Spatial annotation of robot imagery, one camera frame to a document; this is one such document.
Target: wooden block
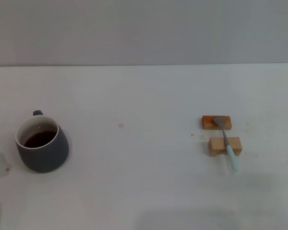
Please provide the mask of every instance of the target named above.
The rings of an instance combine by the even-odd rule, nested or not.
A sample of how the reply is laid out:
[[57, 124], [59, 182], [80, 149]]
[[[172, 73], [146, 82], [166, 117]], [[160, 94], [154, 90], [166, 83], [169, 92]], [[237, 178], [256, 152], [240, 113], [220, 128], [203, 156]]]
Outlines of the wooden block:
[[231, 129], [230, 116], [203, 116], [202, 117], [203, 129], [221, 130], [221, 127], [217, 126], [216, 123], [214, 123], [214, 121], [213, 121], [213, 118], [215, 118], [215, 117], [221, 117], [221, 118], [225, 119], [226, 123], [225, 123], [224, 129], [225, 130]]
[[[242, 151], [240, 138], [228, 138], [228, 141], [235, 155], [239, 156]], [[210, 138], [208, 148], [211, 157], [218, 154], [227, 154], [224, 138]]]

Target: spoon handle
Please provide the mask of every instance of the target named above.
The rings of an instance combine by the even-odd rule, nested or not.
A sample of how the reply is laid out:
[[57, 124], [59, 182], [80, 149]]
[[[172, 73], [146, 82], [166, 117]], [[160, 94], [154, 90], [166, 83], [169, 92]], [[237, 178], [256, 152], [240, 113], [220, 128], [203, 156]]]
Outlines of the spoon handle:
[[231, 163], [231, 166], [232, 166], [232, 169], [235, 172], [239, 171], [239, 163], [237, 161], [237, 158], [234, 154], [234, 151], [232, 150], [231, 146], [230, 145], [227, 145], [226, 146], [226, 150], [227, 150], [227, 153], [228, 153], [228, 156], [229, 156], [229, 159], [230, 159], [230, 163]]

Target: dark gray mug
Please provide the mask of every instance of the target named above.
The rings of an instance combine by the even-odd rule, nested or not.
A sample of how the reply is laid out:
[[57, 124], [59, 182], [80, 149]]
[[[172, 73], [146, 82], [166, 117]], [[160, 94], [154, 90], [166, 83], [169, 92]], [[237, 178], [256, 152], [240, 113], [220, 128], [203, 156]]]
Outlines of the dark gray mug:
[[[41, 132], [55, 132], [52, 140], [37, 148], [25, 147], [26, 142]], [[40, 110], [23, 122], [15, 133], [16, 145], [24, 164], [38, 173], [48, 173], [60, 167], [67, 159], [69, 145], [59, 124]]]

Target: coffee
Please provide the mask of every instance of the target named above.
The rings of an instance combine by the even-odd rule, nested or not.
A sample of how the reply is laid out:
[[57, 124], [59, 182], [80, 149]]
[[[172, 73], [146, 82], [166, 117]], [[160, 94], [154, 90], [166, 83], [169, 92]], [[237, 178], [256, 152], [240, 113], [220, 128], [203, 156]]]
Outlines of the coffee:
[[57, 132], [55, 131], [43, 131], [36, 133], [25, 142], [24, 146], [27, 148], [38, 148], [44, 146], [51, 142], [56, 134]]

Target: gray wall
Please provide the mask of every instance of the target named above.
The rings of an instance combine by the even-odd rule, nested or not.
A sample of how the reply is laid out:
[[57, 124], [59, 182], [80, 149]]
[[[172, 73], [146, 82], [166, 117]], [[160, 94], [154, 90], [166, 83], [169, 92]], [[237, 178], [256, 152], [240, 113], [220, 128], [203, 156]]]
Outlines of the gray wall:
[[0, 66], [266, 62], [288, 0], [0, 0]]

